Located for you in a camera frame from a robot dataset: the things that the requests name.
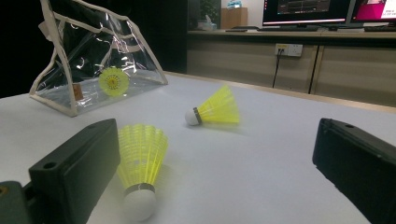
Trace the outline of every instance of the white table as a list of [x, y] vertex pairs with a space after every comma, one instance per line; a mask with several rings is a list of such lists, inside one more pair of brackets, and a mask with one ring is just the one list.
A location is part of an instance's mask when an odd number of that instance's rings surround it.
[[[151, 124], [169, 138], [158, 208], [145, 223], [369, 223], [313, 164], [318, 122], [338, 119], [396, 145], [396, 109], [228, 83], [240, 124], [191, 127], [185, 111], [222, 83], [166, 76], [167, 86], [75, 118], [27, 94], [1, 99], [0, 181], [24, 186], [33, 164], [84, 127], [114, 118], [119, 128]], [[129, 223], [120, 210], [122, 191], [115, 175], [88, 223]]]

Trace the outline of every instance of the dark background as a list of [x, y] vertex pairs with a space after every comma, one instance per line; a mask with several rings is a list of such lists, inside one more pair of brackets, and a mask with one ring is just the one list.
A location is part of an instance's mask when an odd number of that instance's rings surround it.
[[[164, 71], [187, 72], [187, 0], [86, 0], [128, 16], [140, 29]], [[28, 93], [50, 63], [53, 45], [38, 29], [39, 0], [1, 1], [0, 98]]]

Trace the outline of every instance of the cable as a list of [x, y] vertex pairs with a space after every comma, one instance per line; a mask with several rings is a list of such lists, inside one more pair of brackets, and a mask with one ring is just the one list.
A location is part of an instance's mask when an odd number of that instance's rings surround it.
[[312, 70], [311, 81], [309, 82], [308, 94], [311, 94], [311, 91], [312, 91], [312, 85], [314, 83], [315, 69], [317, 68], [319, 51], [320, 51], [320, 45], [318, 46], [318, 49], [317, 49], [317, 55], [315, 55], [314, 69]]
[[284, 49], [278, 49], [278, 50], [277, 50], [277, 55], [276, 55], [276, 70], [275, 70], [275, 75], [274, 75], [273, 87], [275, 86], [277, 68], [279, 67], [280, 56], [282, 55], [283, 51], [285, 51], [285, 50], [284, 50]]

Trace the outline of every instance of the screen display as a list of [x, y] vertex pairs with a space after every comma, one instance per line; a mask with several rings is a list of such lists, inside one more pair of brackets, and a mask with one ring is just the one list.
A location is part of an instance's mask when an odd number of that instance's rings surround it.
[[264, 0], [262, 25], [344, 23], [349, 0]]
[[357, 0], [352, 21], [396, 21], [396, 0]]

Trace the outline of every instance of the wooden cabinet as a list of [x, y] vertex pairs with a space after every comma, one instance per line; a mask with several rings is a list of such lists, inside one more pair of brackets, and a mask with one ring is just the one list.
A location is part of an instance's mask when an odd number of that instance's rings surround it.
[[248, 25], [248, 8], [222, 8], [220, 29], [230, 29], [235, 26]]
[[[275, 89], [396, 106], [396, 34], [190, 32], [187, 73]], [[276, 43], [301, 44], [277, 60]]]

